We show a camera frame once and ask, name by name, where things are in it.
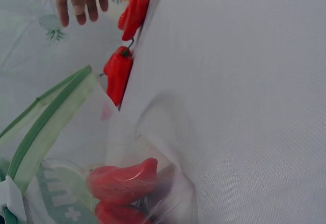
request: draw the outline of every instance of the printed logo on bag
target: printed logo on bag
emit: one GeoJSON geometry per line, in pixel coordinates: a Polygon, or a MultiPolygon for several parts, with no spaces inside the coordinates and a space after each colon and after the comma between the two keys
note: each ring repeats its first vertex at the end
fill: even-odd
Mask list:
{"type": "Polygon", "coordinates": [[[55,171],[42,162],[36,177],[48,215],[59,224],[92,224],[96,217],[71,193],[55,171]]]}

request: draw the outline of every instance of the red bell pepper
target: red bell pepper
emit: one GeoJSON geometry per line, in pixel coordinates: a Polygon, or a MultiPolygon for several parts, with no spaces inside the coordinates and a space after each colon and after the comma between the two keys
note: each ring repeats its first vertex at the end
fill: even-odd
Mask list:
{"type": "Polygon", "coordinates": [[[135,206],[113,206],[99,202],[95,215],[102,224],[151,224],[146,215],[135,206]]]}
{"type": "Polygon", "coordinates": [[[115,106],[122,103],[133,64],[129,48],[130,46],[119,47],[103,69],[104,74],[107,75],[106,93],[112,99],[115,106]]]}
{"type": "Polygon", "coordinates": [[[118,22],[118,28],[124,32],[123,41],[131,40],[137,29],[144,23],[148,4],[149,0],[129,0],[129,5],[118,22]]]}
{"type": "Polygon", "coordinates": [[[155,190],[156,170],[155,158],[125,168],[103,166],[93,170],[86,183],[90,193],[100,201],[129,205],[155,190]]]}

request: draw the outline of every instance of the white fabric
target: white fabric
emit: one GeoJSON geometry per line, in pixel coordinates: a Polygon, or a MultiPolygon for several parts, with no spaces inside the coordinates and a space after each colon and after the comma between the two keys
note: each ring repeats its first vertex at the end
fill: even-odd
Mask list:
{"type": "Polygon", "coordinates": [[[121,111],[200,223],[326,223],[326,0],[152,0],[121,111]]]}
{"type": "MultiPolygon", "coordinates": [[[[48,28],[57,29],[42,18],[56,15],[55,0],[0,0],[0,131],[36,97],[80,68],[91,65],[102,73],[104,64],[121,45],[122,32],[108,13],[80,26],[74,15],[62,29],[59,42],[47,40],[48,28]]],[[[106,86],[106,79],[100,79],[106,86]]]]}

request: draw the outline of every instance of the clear plastic bag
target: clear plastic bag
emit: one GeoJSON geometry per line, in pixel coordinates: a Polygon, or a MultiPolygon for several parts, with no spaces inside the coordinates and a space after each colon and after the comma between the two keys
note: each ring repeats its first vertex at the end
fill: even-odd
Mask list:
{"type": "Polygon", "coordinates": [[[37,98],[0,149],[27,223],[196,223],[192,183],[119,114],[90,67],[37,98]]]}

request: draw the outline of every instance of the fingernail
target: fingernail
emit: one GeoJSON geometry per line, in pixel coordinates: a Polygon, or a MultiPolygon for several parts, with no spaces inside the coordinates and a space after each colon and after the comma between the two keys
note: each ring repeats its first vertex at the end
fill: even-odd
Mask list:
{"type": "Polygon", "coordinates": [[[81,15],[85,13],[85,7],[82,6],[74,6],[73,7],[74,11],[75,11],[75,15],[81,15]]]}

